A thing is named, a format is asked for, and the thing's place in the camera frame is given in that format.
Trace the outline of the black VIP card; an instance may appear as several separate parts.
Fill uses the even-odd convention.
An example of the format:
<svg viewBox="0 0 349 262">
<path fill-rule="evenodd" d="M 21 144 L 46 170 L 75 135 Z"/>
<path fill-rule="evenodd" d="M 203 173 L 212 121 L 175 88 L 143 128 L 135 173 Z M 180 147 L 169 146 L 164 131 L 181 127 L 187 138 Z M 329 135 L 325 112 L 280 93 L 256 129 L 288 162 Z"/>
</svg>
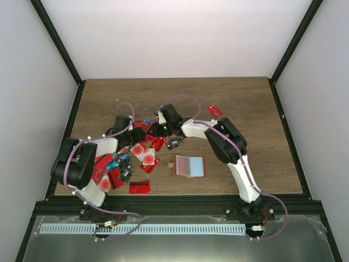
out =
<svg viewBox="0 0 349 262">
<path fill-rule="evenodd" d="M 169 141 L 165 142 L 165 145 L 169 151 L 174 150 L 175 148 L 180 147 L 183 144 L 183 139 L 170 139 Z"/>
</svg>

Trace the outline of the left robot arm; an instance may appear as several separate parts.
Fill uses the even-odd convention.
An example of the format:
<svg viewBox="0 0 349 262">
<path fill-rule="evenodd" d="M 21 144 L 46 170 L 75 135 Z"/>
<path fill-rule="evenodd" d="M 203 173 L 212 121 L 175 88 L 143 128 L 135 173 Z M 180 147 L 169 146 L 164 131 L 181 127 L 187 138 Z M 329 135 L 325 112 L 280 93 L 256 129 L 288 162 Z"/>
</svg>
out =
<svg viewBox="0 0 349 262">
<path fill-rule="evenodd" d="M 81 199 L 93 205 L 92 214 L 101 221 L 110 217 L 111 206 L 104 202 L 106 193 L 93 181 L 96 157 L 119 152 L 146 138 L 131 116 L 117 116 L 113 127 L 94 139 L 66 138 L 51 168 L 51 177 Z"/>
</svg>

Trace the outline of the brown leather card holder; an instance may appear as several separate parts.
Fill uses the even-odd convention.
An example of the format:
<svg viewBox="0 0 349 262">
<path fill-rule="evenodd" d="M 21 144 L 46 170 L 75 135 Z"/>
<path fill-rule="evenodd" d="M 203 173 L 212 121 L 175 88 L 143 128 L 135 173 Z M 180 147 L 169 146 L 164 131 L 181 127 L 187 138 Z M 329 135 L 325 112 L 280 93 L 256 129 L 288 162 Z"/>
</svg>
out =
<svg viewBox="0 0 349 262">
<path fill-rule="evenodd" d="M 187 178 L 203 178 L 207 176 L 205 157 L 186 157 L 174 155 L 173 160 L 167 163 L 173 174 Z"/>
</svg>

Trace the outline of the red VIP card handled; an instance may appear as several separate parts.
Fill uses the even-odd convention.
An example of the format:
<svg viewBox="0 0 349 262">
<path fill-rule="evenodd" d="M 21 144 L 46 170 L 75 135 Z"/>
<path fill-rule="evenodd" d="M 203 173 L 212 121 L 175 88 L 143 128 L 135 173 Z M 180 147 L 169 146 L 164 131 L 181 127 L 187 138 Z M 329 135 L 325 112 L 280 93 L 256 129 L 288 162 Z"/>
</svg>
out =
<svg viewBox="0 0 349 262">
<path fill-rule="evenodd" d="M 149 148 L 154 149 L 156 152 L 159 152 L 163 145 L 165 144 L 167 137 L 158 137 L 152 141 Z"/>
</svg>

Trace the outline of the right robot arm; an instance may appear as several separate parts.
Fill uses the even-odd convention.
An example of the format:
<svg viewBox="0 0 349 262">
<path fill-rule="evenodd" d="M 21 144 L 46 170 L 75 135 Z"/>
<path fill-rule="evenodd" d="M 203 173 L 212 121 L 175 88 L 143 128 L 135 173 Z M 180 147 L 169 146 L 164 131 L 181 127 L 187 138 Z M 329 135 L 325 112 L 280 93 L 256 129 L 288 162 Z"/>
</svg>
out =
<svg viewBox="0 0 349 262">
<path fill-rule="evenodd" d="M 217 159 L 226 164 L 233 175 L 244 217 L 254 220 L 262 213 L 263 199 L 249 167 L 247 141 L 227 117 L 211 121 L 183 118 L 172 104 L 160 107 L 154 114 L 157 121 L 149 128 L 149 135 L 174 134 L 182 138 L 207 140 Z"/>
</svg>

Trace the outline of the red card vertical stripe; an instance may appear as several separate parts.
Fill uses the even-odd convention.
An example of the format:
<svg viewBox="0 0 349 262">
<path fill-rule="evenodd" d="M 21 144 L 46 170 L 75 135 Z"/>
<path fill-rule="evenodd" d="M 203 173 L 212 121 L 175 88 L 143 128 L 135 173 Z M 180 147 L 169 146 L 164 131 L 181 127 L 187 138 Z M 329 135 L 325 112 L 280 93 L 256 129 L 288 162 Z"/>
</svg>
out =
<svg viewBox="0 0 349 262">
<path fill-rule="evenodd" d="M 185 156 L 176 156 L 176 174 L 181 176 L 190 175 L 190 158 Z"/>
</svg>

